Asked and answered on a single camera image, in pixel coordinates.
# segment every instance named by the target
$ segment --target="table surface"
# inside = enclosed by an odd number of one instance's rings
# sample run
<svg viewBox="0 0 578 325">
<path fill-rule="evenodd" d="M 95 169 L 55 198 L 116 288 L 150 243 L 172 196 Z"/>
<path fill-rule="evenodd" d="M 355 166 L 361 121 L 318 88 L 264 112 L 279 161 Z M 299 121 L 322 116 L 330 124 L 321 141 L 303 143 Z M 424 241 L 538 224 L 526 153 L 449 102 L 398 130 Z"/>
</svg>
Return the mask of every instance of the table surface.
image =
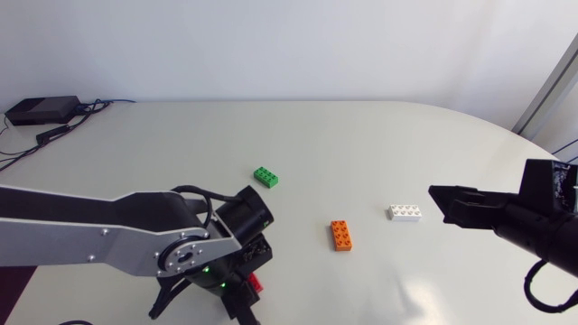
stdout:
<svg viewBox="0 0 578 325">
<path fill-rule="evenodd" d="M 46 125 L 11 129 L 6 151 L 33 145 Z M 253 311 L 263 324 L 575 324 L 522 291 L 537 258 L 490 231 L 442 223 L 432 184 L 517 192 L 527 158 L 553 156 L 496 125 L 402 102 L 117 103 L 34 156 L 0 183 L 113 199 L 194 184 L 234 194 L 250 184 L 275 216 L 264 232 L 274 258 Z M 265 166 L 280 182 L 252 178 Z M 386 218 L 417 204 L 418 223 Z M 348 222 L 353 250 L 334 252 L 329 224 Z M 545 302 L 578 286 L 545 268 Z M 39 267 L 7 324 L 235 324 L 220 299 L 191 286 L 150 320 L 158 285 L 108 265 Z"/>
</svg>

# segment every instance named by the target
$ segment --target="lego brick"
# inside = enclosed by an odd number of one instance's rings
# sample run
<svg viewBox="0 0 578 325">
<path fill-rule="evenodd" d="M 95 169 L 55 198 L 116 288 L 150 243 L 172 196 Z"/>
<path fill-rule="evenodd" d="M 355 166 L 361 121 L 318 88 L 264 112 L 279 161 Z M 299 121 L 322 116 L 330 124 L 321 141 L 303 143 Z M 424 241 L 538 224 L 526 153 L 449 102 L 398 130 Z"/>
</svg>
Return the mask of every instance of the lego brick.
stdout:
<svg viewBox="0 0 578 325">
<path fill-rule="evenodd" d="M 247 281 L 251 283 L 251 285 L 253 285 L 253 289 L 255 289 L 257 293 L 263 291 L 263 286 L 259 282 L 259 279 L 256 278 L 255 274 L 250 274 L 249 277 L 247 278 Z"/>
<path fill-rule="evenodd" d="M 259 169 L 253 172 L 253 176 L 269 189 L 279 182 L 279 178 L 272 172 L 268 171 L 265 167 L 259 167 Z"/>
<path fill-rule="evenodd" d="M 344 220 L 332 221 L 331 232 L 333 233 L 333 243 L 335 243 L 336 251 L 350 251 L 353 248 L 347 222 Z"/>
<path fill-rule="evenodd" d="M 393 221 L 419 221 L 422 211 L 416 205 L 392 204 L 387 210 Z"/>
</svg>

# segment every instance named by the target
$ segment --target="red object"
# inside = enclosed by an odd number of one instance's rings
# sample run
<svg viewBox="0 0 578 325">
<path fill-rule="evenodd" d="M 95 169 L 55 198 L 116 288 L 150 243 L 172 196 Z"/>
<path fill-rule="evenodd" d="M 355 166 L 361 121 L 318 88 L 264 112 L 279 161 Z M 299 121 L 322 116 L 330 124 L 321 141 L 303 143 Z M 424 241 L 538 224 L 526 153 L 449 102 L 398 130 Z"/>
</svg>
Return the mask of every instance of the red object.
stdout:
<svg viewBox="0 0 578 325">
<path fill-rule="evenodd" d="M 257 293 L 260 293 L 263 291 L 263 286 L 261 285 L 261 283 L 259 282 L 259 279 L 257 279 L 254 274 L 251 274 L 249 276 L 249 278 L 247 279 L 247 281 L 249 281 L 249 283 L 251 283 L 251 285 L 253 285 L 253 288 L 255 288 L 255 291 Z"/>
</svg>

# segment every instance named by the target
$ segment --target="cable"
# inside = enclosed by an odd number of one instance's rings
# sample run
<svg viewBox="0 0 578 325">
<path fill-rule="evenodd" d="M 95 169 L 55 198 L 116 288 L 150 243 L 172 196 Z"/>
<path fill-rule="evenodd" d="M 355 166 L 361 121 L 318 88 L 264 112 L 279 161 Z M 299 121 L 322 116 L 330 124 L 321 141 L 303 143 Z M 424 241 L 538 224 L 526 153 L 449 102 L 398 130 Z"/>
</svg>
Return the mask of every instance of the cable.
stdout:
<svg viewBox="0 0 578 325">
<path fill-rule="evenodd" d="M 85 320 L 69 320 L 69 321 L 63 322 L 60 325 L 92 325 L 92 324 L 85 321 Z"/>
<path fill-rule="evenodd" d="M 237 202 L 237 201 L 242 200 L 241 198 L 238 198 L 238 197 L 230 197 L 230 196 L 220 195 L 220 194 L 208 191 L 208 190 L 200 189 L 200 188 L 198 188 L 196 186 L 192 186 L 192 185 L 177 186 L 174 189 L 172 189 L 172 191 L 175 191 L 177 193 L 199 194 L 205 199 L 205 201 L 207 201 L 207 217 L 205 218 L 205 221 L 202 223 L 202 226 L 204 228 L 207 228 L 209 226 L 210 216 L 212 216 L 212 214 L 213 214 L 213 206 L 212 206 L 212 203 L 210 202 L 211 198 L 213 198 L 215 200 L 222 200 L 225 202 Z"/>
<path fill-rule="evenodd" d="M 570 142 L 569 144 L 563 146 L 562 148 L 554 151 L 552 154 L 557 154 L 557 153 L 561 152 L 562 150 L 566 149 L 567 147 L 569 147 L 570 145 L 575 144 L 576 142 L 578 142 L 578 139 L 576 139 L 576 140 Z"/>
<path fill-rule="evenodd" d="M 2 135 L 2 133 L 4 131 L 6 131 L 8 129 L 8 124 L 6 123 L 6 115 L 4 115 L 4 128 L 2 129 L 2 131 L 0 131 L 0 135 Z"/>
<path fill-rule="evenodd" d="M 131 103 L 135 103 L 134 100 L 128 100 L 128 99 L 109 99 L 109 100 L 100 100 L 100 99 L 96 99 L 94 102 L 90 103 L 90 104 L 79 104 L 77 107 L 75 107 L 75 113 L 78 116 L 82 116 L 82 118 L 79 120 L 78 123 L 74 124 L 74 125 L 69 125 L 69 129 L 61 134 L 55 135 L 53 137 L 46 137 L 41 143 L 38 143 L 37 145 L 35 145 L 34 147 L 21 151 L 19 153 L 3 153 L 0 152 L 2 154 L 5 155 L 17 155 L 16 157 L 12 157 L 12 158 L 6 158 L 3 160 L 0 160 L 0 163 L 3 162 L 8 162 L 9 163 L 5 164 L 4 166 L 0 167 L 0 172 L 2 172 L 3 170 L 5 170 L 6 168 L 12 166 L 13 164 L 15 164 L 16 162 L 18 162 L 19 160 L 23 159 L 24 157 L 27 157 L 33 153 L 36 153 L 38 150 L 42 149 L 43 147 L 45 147 L 46 145 L 62 138 L 64 135 L 69 134 L 70 132 L 72 132 L 74 129 L 76 129 L 77 127 L 79 127 L 81 124 L 83 124 L 84 122 L 86 122 L 89 117 L 93 114 L 96 114 L 100 111 L 102 111 L 103 109 L 107 108 L 110 104 L 112 104 L 115 101 L 125 101 L 125 102 L 131 102 Z"/>
<path fill-rule="evenodd" d="M 530 304 L 532 306 L 534 306 L 536 309 L 538 309 L 539 311 L 548 312 L 548 313 L 563 312 L 563 311 L 566 311 L 566 310 L 572 308 L 573 306 L 577 305 L 578 304 L 578 290 L 576 290 L 574 292 L 574 294 L 572 296 L 570 296 L 570 299 L 568 299 L 567 302 L 565 302 L 561 305 L 557 305 L 557 306 L 547 305 L 547 304 L 539 301 L 534 296 L 534 294 L 532 294 L 532 291 L 530 290 L 530 284 L 532 283 L 532 280 L 534 280 L 534 276 L 536 276 L 536 274 L 538 273 L 538 271 L 540 271 L 542 266 L 544 266 L 546 264 L 547 264 L 547 261 L 545 261 L 545 260 L 538 261 L 536 264 L 534 264 L 534 266 L 532 266 L 532 268 L 530 269 L 530 271 L 528 271 L 528 273 L 526 275 L 526 279 L 524 280 L 524 293 L 526 294 L 526 298 L 530 302 Z"/>
</svg>

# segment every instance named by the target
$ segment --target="black box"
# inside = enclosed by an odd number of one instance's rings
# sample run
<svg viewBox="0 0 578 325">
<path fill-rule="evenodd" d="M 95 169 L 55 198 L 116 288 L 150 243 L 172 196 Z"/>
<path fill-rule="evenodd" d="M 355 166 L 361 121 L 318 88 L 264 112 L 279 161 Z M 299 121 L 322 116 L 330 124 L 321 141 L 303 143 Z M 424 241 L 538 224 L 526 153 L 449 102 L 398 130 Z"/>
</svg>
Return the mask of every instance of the black box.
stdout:
<svg viewBox="0 0 578 325">
<path fill-rule="evenodd" d="M 66 124 L 80 104 L 76 96 L 27 98 L 10 108 L 5 115 L 13 125 Z"/>
</svg>

